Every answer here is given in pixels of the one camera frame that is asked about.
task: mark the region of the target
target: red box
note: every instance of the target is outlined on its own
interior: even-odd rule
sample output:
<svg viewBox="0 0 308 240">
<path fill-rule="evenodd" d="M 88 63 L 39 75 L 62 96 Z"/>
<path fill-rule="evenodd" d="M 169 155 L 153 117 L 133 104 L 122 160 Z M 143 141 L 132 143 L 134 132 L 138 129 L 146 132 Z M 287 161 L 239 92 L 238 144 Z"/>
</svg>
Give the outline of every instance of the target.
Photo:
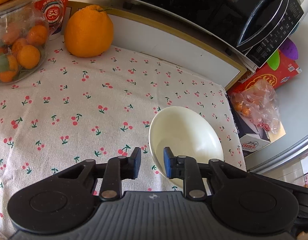
<svg viewBox="0 0 308 240">
<path fill-rule="evenodd" d="M 261 78 L 267 80 L 267 82 L 276 89 L 287 80 L 302 72 L 294 60 L 287 58 L 280 51 L 279 56 L 280 64 L 277 70 L 272 70 L 267 63 L 265 63 L 261 68 L 258 68 L 255 73 L 247 70 L 247 72 L 229 89 L 228 93 L 231 94 L 232 92 L 238 93 L 244 91 L 254 85 L 257 80 Z"/>
</svg>

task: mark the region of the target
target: microwave handle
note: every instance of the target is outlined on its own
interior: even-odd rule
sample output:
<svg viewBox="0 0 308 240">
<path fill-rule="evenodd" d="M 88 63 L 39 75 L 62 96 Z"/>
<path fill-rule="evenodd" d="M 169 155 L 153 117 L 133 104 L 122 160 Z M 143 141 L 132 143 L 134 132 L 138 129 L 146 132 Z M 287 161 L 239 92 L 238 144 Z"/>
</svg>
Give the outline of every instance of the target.
<svg viewBox="0 0 308 240">
<path fill-rule="evenodd" d="M 252 23 L 252 20 L 254 19 L 255 15 L 257 14 L 257 12 L 264 6 L 264 4 L 267 2 L 268 0 L 261 0 L 259 2 L 259 4 L 256 6 L 256 8 L 253 10 L 253 12 L 251 13 L 251 15 L 249 16 L 243 31 L 240 35 L 240 38 L 238 40 L 237 43 L 237 49 L 239 51 L 245 51 L 249 48 L 251 48 L 252 46 L 254 46 L 255 44 L 259 43 L 260 41 L 262 41 L 265 37 L 267 37 L 270 32 L 273 30 L 273 25 L 276 27 L 278 25 L 278 23 L 280 22 L 281 18 L 283 17 L 288 2 L 289 0 L 281 0 L 280 5 L 277 9 L 277 11 L 275 12 L 275 14 L 272 16 L 272 18 L 254 35 L 252 35 L 251 37 L 244 39 L 244 36 L 246 34 L 246 31 L 248 29 L 248 27 L 250 26 L 250 24 Z"/>
</svg>

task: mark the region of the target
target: tablecloth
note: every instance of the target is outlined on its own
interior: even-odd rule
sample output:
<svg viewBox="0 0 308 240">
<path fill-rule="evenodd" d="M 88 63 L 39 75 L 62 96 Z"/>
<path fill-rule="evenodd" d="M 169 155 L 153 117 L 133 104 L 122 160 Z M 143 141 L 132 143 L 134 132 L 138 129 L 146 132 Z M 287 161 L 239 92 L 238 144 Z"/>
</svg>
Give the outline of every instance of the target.
<svg viewBox="0 0 308 240">
<path fill-rule="evenodd" d="M 160 110 L 184 106 L 216 131 L 224 159 L 245 168 L 225 90 L 187 69 L 112 46 L 77 58 L 63 37 L 51 41 L 46 62 L 13 85 L 0 85 L 0 231 L 14 229 L 6 206 L 16 191 L 82 160 L 97 163 L 142 148 L 137 181 L 122 190 L 178 190 L 152 161 L 148 132 Z M 206 67 L 215 67 L 206 62 Z"/>
</svg>

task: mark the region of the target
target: glass jar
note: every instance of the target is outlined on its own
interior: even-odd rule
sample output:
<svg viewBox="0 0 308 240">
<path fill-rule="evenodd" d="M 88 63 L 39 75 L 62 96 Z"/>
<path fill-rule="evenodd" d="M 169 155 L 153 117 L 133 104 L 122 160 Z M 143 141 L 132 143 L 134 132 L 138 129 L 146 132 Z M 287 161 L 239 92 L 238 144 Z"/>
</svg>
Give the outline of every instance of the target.
<svg viewBox="0 0 308 240">
<path fill-rule="evenodd" d="M 54 30 L 34 2 L 11 0 L 0 5 L 0 84 L 27 77 L 46 59 L 46 45 Z"/>
</svg>

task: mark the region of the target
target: metal screw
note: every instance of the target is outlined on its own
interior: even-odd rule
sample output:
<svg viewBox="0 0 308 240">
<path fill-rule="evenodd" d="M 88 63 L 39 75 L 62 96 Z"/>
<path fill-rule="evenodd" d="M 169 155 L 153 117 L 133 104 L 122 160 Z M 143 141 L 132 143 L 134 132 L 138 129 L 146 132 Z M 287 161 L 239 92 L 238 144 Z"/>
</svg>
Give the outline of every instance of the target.
<svg viewBox="0 0 308 240">
<path fill-rule="evenodd" d="M 102 192 L 101 196 L 103 198 L 115 198 L 117 196 L 117 193 L 113 190 L 105 190 Z"/>
<path fill-rule="evenodd" d="M 191 190 L 189 192 L 189 195 L 192 197 L 192 198 L 201 198 L 201 197 L 204 197 L 205 196 L 205 192 L 204 191 L 201 191 L 199 189 L 195 189 L 195 190 Z"/>
</svg>

